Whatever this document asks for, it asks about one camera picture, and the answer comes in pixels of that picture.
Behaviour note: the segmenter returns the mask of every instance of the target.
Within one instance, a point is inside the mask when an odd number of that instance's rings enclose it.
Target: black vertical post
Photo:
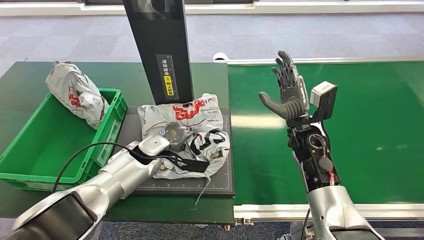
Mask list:
[[[122,0],[122,3],[154,102],[192,101],[184,0]]]

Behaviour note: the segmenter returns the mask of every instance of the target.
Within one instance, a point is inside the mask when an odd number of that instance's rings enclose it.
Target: green plastic crate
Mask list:
[[[97,142],[116,142],[127,111],[121,90],[100,88],[109,103],[98,130],[72,114],[49,93],[0,156],[0,179],[17,189],[49,191],[66,161]],[[112,145],[98,145],[77,156],[66,168],[58,190],[94,177],[109,159]]]

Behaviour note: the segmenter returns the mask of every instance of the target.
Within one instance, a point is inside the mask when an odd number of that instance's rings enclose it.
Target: plastic bag package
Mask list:
[[[74,115],[97,130],[109,104],[91,79],[69,61],[56,62],[45,79],[53,96]]]
[[[193,133],[178,154],[185,159],[209,162],[205,172],[190,172],[163,159],[162,167],[154,178],[209,178],[227,160],[230,138],[222,131],[223,116],[216,95],[204,93],[202,97],[185,104],[143,105],[138,108],[138,114],[143,139],[159,134],[171,123],[190,127]]]

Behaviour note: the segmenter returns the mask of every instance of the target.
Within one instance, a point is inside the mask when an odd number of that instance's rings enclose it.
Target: silver robotic arm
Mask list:
[[[168,124],[159,134],[134,141],[114,154],[98,175],[76,187],[55,192],[20,215],[12,232],[2,240],[90,239],[106,212],[125,199],[142,182],[156,174],[167,158],[176,167],[204,172],[208,163],[183,159],[174,150],[193,134],[179,123]]]
[[[287,122],[288,146],[293,149],[293,157],[301,169],[315,239],[383,240],[356,209],[346,188],[340,185],[331,157],[330,139],[323,122],[332,116],[337,86],[325,81],[312,89],[310,103],[317,109],[309,115],[302,76],[286,52],[279,51],[278,55],[279,70],[273,68],[272,71],[280,88],[281,103],[272,101],[265,92],[260,92],[259,98],[265,107]],[[304,230],[291,239],[304,240]]]

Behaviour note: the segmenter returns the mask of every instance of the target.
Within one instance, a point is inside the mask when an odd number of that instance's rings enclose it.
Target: floor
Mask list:
[[[188,15],[192,62],[294,58],[424,57],[424,14]],[[140,62],[126,16],[0,17],[0,76],[16,61]],[[0,219],[0,236],[10,219]],[[275,239],[287,223],[218,226],[104,222],[95,240]]]

